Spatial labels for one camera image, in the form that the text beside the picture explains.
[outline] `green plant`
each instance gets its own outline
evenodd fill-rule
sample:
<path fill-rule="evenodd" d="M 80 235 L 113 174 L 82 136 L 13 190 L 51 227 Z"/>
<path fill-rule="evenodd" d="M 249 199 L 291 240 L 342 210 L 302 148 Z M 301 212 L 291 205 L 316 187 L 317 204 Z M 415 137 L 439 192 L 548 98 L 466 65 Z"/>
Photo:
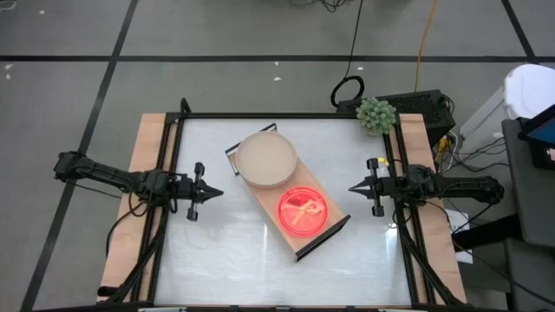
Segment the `green plant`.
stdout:
<path fill-rule="evenodd" d="M 397 121 L 395 110 L 387 101 L 369 98 L 356 109 L 356 118 L 367 135 L 388 134 Z"/>

